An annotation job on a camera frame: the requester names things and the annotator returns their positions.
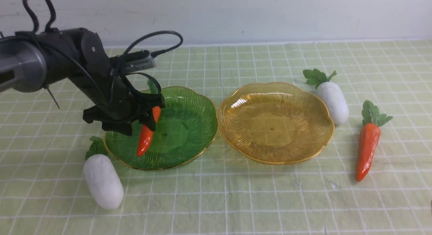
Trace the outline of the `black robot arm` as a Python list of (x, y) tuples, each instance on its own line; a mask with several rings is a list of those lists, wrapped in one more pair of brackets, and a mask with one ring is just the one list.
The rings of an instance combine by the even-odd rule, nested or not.
[(145, 74), (156, 92), (142, 93), (127, 76), (153, 68), (154, 58), (164, 52), (126, 49), (108, 57), (99, 35), (85, 28), (16, 32), (1, 39), (1, 91), (33, 93), (68, 79), (94, 104), (84, 109), (83, 121), (100, 122), (104, 131), (126, 136), (135, 121), (155, 131), (153, 109), (165, 107), (160, 84)]

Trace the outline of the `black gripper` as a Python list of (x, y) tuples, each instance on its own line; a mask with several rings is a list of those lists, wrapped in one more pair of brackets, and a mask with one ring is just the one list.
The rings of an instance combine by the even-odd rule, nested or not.
[(153, 110), (165, 107), (165, 98), (160, 92), (138, 93), (126, 77), (114, 75), (110, 65), (87, 65), (86, 70), (90, 77), (82, 78), (82, 91), (94, 106), (83, 111), (83, 121), (101, 122), (104, 131), (125, 136), (132, 135), (134, 121), (156, 131)]

